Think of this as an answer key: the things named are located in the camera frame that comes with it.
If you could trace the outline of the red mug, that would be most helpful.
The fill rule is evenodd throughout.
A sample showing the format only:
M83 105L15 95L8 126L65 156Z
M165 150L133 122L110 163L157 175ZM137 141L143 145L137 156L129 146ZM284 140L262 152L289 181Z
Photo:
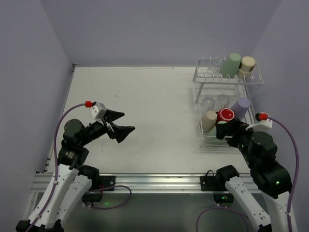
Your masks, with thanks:
M217 112L217 119L216 124L224 121L224 122L230 122L235 118L235 113L230 108L222 108Z

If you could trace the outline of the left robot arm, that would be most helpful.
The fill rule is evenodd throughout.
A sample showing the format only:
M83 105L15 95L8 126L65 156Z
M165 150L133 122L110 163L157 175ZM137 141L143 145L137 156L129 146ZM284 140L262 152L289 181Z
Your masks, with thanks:
M16 226L18 232L62 232L69 215L88 192L102 192L99 170L85 165L89 154L86 145L108 135L121 143L135 130L134 126L118 126L114 121L125 114L89 105L95 122L84 126L78 119L64 126L61 149L54 152L55 171L40 202L26 220Z

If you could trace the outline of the purple cup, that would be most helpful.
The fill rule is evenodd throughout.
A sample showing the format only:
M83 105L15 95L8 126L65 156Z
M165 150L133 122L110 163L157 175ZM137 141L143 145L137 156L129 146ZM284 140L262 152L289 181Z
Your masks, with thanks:
M234 105L231 107L231 110L235 114L235 118L243 119L251 106L251 102L247 98L239 98Z

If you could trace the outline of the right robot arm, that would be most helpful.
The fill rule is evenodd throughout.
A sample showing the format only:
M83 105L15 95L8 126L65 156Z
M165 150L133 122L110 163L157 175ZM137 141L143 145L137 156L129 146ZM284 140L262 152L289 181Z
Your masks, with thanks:
M245 187L240 174L232 165L216 171L216 181L238 201L256 232L295 232L297 225L292 198L296 179L276 161L277 145L266 133L274 119L260 114L257 123L248 125L238 119L216 125L216 137L226 139L237 148L246 161L253 182L267 204L265 212Z

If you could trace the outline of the beige cup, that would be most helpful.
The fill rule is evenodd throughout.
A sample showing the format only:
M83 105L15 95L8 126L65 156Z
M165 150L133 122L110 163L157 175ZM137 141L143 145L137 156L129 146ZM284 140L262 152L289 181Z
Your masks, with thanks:
M217 113L215 111L208 111L201 119L202 121L202 129L205 132L209 132L216 124L217 121Z

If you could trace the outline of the tall green cup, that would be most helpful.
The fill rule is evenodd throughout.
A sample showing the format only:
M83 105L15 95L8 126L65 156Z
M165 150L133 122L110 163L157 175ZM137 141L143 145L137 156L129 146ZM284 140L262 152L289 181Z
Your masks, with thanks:
M241 63L241 56L238 53L231 53L220 69L222 78L234 78Z

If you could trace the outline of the light green cup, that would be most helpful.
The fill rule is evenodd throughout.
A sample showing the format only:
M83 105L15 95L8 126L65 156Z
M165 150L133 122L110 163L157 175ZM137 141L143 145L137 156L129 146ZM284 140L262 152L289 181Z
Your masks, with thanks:
M216 134L217 134L217 130L216 130L216 127L214 126L207 135L207 138L206 138L207 142L210 145L225 145L226 139L222 139L222 140L217 139Z

